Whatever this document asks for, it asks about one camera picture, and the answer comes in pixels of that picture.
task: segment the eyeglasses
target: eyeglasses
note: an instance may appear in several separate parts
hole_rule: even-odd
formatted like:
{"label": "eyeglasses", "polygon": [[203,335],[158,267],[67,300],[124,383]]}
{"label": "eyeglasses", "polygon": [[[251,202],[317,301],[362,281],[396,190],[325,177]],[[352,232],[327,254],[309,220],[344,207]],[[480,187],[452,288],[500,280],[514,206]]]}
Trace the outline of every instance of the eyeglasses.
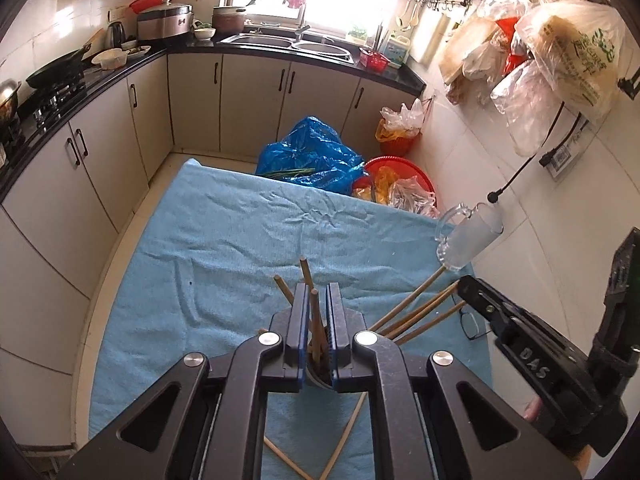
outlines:
{"label": "eyeglasses", "polygon": [[458,311],[460,314],[460,326],[462,332],[469,341],[475,341],[481,337],[486,336],[491,330],[484,330],[484,323],[481,320],[478,321],[478,316],[472,311],[471,307],[466,306]]}

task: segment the black cable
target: black cable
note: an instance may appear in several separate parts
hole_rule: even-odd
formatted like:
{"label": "black cable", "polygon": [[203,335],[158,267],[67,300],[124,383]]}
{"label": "black cable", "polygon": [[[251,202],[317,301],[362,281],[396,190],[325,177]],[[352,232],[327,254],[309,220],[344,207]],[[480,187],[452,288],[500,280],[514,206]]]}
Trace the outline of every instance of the black cable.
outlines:
{"label": "black cable", "polygon": [[[551,127],[549,128],[549,131],[546,134],[545,140],[542,142],[541,147],[544,146],[545,142],[548,141],[549,137],[551,136],[551,133],[553,132],[554,128],[556,127],[556,124],[558,124],[558,119],[560,118],[560,114],[562,113],[563,109],[564,109],[564,101],[562,101],[562,103],[560,103],[560,107],[558,108],[558,113],[556,114],[556,116],[554,118],[554,121],[551,123]],[[504,190],[507,189],[514,180],[516,180],[516,177],[522,172],[522,170],[524,170],[527,167],[527,165],[535,158],[535,156],[536,156],[535,153],[533,155],[531,155],[524,162],[524,164],[522,166],[520,166],[520,169],[513,174],[513,176],[509,179],[509,181],[504,186],[502,186],[497,191],[492,191],[491,193],[489,193],[486,196],[486,199],[489,201],[489,203],[495,204],[495,203],[498,202],[498,198],[500,198],[500,195],[502,193],[504,193]]]}
{"label": "black cable", "polygon": [[[542,166],[543,168],[546,168],[551,163],[551,161],[554,158],[554,155],[558,152],[560,147],[564,145],[564,143],[569,140],[569,137],[571,137],[574,134],[574,131],[578,127],[578,123],[580,122],[581,118],[582,118],[582,114],[578,113],[578,116],[575,118],[574,125],[569,130],[569,133],[564,136],[564,139],[562,139],[554,149],[549,150],[540,158],[539,160],[540,166]],[[587,125],[588,122],[589,121],[585,121],[580,131],[584,129],[584,127]]]}

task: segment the blue towel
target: blue towel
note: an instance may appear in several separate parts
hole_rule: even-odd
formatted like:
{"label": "blue towel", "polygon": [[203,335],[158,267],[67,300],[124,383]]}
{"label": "blue towel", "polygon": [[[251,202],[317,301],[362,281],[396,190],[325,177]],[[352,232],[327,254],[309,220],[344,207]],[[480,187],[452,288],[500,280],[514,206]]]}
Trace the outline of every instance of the blue towel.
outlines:
{"label": "blue towel", "polygon": [[[339,282],[345,306],[373,324],[439,267],[433,232],[431,219],[388,206],[188,161],[120,284],[95,369],[90,436],[182,355],[224,354],[268,327],[271,316],[289,306],[273,275],[293,288],[302,281],[300,255],[317,286]],[[418,301],[456,277],[445,272]],[[447,300],[437,312],[452,306]],[[457,316],[403,348],[425,356],[447,349],[490,383],[487,342],[468,341]],[[270,394],[265,435],[318,478],[357,397],[309,384],[297,395]],[[373,475],[366,404],[331,478]],[[298,476],[265,449],[262,478]]]}

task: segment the blue plastic bag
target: blue plastic bag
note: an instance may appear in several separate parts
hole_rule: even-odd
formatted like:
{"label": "blue plastic bag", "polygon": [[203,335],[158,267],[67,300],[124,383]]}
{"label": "blue plastic bag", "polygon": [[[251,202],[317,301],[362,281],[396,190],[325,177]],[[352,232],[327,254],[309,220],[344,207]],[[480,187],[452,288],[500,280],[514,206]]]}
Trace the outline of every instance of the blue plastic bag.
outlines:
{"label": "blue plastic bag", "polygon": [[[309,174],[289,176],[290,170]],[[347,148],[331,126],[306,117],[280,142],[265,146],[255,174],[350,195],[351,186],[365,171],[363,158]]]}

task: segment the kitchen cabinet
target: kitchen cabinet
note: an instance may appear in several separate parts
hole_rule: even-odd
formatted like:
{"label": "kitchen cabinet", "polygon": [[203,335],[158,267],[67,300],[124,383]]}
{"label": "kitchen cabinet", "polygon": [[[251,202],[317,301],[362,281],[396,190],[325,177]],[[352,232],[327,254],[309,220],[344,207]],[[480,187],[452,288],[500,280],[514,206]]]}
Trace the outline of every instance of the kitchen cabinet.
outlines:
{"label": "kitchen cabinet", "polygon": [[148,191],[127,82],[120,81],[69,122],[79,157],[118,232]]}
{"label": "kitchen cabinet", "polygon": [[278,140],[312,115],[337,132],[342,130],[360,78],[303,63],[291,63],[282,105]]}
{"label": "kitchen cabinet", "polygon": [[0,416],[18,444],[71,444],[72,382],[0,349]]}
{"label": "kitchen cabinet", "polygon": [[42,257],[90,298],[118,233],[75,152],[65,125],[18,177],[2,206]]}
{"label": "kitchen cabinet", "polygon": [[174,145],[166,64],[166,56],[162,56],[127,76],[129,101],[147,181]]}
{"label": "kitchen cabinet", "polygon": [[411,108],[414,101],[415,97],[411,94],[361,79],[342,129],[342,142],[365,160],[380,156],[380,146],[376,140],[376,129],[382,118],[380,110],[386,106],[398,111],[402,103]]}
{"label": "kitchen cabinet", "polygon": [[40,256],[0,209],[0,348],[72,374],[89,300]]}
{"label": "kitchen cabinet", "polygon": [[222,62],[221,54],[169,55],[169,99],[178,150],[220,150]]}
{"label": "kitchen cabinet", "polygon": [[289,61],[225,54],[220,98],[220,151],[258,157],[275,142]]}

